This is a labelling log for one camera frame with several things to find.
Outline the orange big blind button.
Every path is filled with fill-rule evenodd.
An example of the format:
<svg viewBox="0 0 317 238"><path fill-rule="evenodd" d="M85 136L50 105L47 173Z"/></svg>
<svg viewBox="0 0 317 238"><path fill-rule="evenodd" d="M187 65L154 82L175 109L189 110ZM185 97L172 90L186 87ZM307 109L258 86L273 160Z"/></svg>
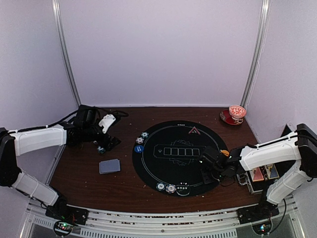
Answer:
<svg viewBox="0 0 317 238"><path fill-rule="evenodd" d="M220 152L225 156L229 156L229 152L227 150L221 150Z"/></svg>

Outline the blue small blind button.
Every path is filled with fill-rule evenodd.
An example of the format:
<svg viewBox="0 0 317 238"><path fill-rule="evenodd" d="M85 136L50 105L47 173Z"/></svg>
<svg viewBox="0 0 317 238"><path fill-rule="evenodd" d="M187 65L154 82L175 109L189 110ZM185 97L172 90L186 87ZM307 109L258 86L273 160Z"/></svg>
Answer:
<svg viewBox="0 0 317 238"><path fill-rule="evenodd" d="M134 147L134 151L136 153L142 153L144 151L144 146L143 145L137 145Z"/></svg>

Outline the single white blue poker chip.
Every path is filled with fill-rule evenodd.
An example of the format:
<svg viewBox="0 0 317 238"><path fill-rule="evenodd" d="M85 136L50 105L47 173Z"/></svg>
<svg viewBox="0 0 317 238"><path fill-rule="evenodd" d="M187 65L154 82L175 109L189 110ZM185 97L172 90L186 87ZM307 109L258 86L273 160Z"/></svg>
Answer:
<svg viewBox="0 0 317 238"><path fill-rule="evenodd" d="M136 138L136 143L137 143L137 144L143 144L143 143L144 143L144 138L142 138L142 137L137 137L137 138Z"/></svg>

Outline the clear round dealer button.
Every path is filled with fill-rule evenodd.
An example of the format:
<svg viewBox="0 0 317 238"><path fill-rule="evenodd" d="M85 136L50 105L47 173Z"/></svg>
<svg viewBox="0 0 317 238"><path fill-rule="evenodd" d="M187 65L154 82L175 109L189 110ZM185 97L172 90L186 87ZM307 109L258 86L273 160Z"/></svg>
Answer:
<svg viewBox="0 0 317 238"><path fill-rule="evenodd" d="M181 182L176 185L176 193L179 196L188 196L191 192L191 187L187 182Z"/></svg>

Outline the single green blue poker chip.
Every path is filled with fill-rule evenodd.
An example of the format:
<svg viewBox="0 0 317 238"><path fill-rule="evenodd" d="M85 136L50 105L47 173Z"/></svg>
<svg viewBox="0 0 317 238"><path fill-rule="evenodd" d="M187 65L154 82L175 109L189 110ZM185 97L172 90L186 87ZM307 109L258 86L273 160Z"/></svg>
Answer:
<svg viewBox="0 0 317 238"><path fill-rule="evenodd" d="M148 134L147 132L142 132L142 133L141 133L141 136L142 136L143 138L148 138L149 134Z"/></svg>

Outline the red black triangular all-in marker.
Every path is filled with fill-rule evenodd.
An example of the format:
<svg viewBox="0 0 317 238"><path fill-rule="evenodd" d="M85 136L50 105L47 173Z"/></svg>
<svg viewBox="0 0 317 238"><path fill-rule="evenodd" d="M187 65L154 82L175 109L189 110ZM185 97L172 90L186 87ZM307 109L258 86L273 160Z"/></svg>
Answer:
<svg viewBox="0 0 317 238"><path fill-rule="evenodd" d="M194 126L192 129L188 132L188 134L195 134L195 135L200 135L201 133L199 130Z"/></svg>

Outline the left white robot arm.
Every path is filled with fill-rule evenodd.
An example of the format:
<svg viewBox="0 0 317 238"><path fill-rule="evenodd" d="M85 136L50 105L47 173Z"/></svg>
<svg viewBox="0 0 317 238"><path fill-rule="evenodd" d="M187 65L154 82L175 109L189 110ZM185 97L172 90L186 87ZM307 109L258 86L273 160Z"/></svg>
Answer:
<svg viewBox="0 0 317 238"><path fill-rule="evenodd" d="M79 108L57 122L18 130L0 129L0 185L11 187L52 206L60 220L71 216L71 209L55 189L30 176L17 165L23 154L55 146L75 146L94 142L101 153L121 143L110 136L108 130L129 114L123 111L80 105Z"/></svg>

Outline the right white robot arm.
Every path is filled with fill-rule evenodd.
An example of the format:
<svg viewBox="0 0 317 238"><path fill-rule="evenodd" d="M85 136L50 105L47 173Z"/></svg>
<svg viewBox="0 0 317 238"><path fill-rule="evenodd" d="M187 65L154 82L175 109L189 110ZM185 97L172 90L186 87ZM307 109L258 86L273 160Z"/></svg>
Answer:
<svg viewBox="0 0 317 238"><path fill-rule="evenodd" d="M294 164L264 191L260 204L254 207L254 215L259 219L264 219L273 211L273 206L303 183L317 177L316 133L302 123L295 131L266 143L238 147L228 155L208 146L199 156L199 162L215 180L284 161L294 161Z"/></svg>

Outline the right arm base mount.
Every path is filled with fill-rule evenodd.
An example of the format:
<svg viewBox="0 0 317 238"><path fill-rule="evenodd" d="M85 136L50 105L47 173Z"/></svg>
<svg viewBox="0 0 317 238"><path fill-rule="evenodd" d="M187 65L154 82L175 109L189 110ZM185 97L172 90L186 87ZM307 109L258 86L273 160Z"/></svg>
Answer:
<svg viewBox="0 0 317 238"><path fill-rule="evenodd" d="M268 235L273 230L272 218L279 215L276 205L254 205L237 210L239 223L252 223L253 231L258 235Z"/></svg>

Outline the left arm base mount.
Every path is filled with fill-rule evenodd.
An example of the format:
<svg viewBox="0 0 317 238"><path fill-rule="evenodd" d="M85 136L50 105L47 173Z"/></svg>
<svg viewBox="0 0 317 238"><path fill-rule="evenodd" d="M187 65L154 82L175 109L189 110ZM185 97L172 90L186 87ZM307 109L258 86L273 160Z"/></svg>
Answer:
<svg viewBox="0 0 317 238"><path fill-rule="evenodd" d="M89 211L87 209L69 206L66 201L60 201L54 206L44 203L42 205L46 210L45 215L56 219L53 231L60 237L70 235L75 227L85 225L88 219Z"/></svg>

